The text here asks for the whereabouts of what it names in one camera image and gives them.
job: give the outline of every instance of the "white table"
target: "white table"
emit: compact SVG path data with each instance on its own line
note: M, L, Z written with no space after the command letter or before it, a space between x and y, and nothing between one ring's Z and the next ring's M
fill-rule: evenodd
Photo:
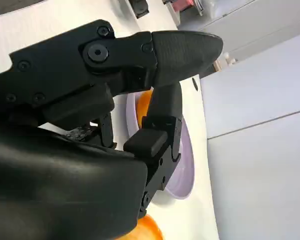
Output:
M137 31L175 30L169 11L161 0L148 0L150 13L137 20L127 0L48 0L0 16L0 72L7 70L10 52L62 32L92 22L109 21L117 37ZM214 216L205 119L200 87L196 91L192 80L181 83L183 115L187 122L195 159L195 183L186 200L175 200L164 192L157 193L148 213L160 226L167 240L218 240ZM128 139L125 120L126 96L115 98L112 112L114 140L118 149Z

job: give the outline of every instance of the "orange fruit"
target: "orange fruit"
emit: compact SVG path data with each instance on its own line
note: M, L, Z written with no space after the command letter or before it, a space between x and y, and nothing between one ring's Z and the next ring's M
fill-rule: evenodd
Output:
M163 235L153 218L146 215L138 220L135 229L118 240L163 240Z
M142 118L146 116L151 101L153 90L148 90L142 93L136 103L136 118L138 120L139 128L142 128Z

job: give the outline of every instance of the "bolt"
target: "bolt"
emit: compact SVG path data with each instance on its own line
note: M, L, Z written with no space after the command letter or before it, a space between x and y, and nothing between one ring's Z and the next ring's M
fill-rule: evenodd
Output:
M44 94L38 93L38 94L35 94L35 95L33 96L33 101L34 101L36 104L40 104L40 103L42 103L44 100L45 100L45 95L44 95Z
M9 103L13 103L13 102L15 102L16 101L16 96L14 95L14 94L12 94L12 93L8 93L7 95L6 95L6 97L5 97L5 100Z
M31 67L31 64L28 61L20 61L18 63L18 69L22 72L28 71Z
M108 36L109 33L110 33L109 29L105 26L100 26L98 28L98 34L102 37Z
M109 51L108 51L108 49L106 49L105 46L103 46L101 44L94 44L89 48L88 56L95 63L97 63L97 62L101 63L101 62L104 62L108 58Z
M147 54L151 53L153 51L152 44L151 43L150 44L149 43L143 44L142 45L142 51L147 53Z
M142 199L142 206L146 206L149 203L149 194L146 191L143 195L143 199Z

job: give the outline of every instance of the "red object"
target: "red object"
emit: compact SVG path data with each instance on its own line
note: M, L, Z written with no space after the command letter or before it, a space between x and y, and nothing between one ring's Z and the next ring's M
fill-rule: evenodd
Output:
M174 11L182 11L186 8L188 8L189 6L194 6L194 2L193 0L177 0L176 2L172 3Z

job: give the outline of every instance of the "white wall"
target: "white wall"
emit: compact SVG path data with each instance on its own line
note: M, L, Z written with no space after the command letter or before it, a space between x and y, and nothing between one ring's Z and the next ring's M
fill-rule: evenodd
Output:
M221 240L300 240L300 36L201 79Z

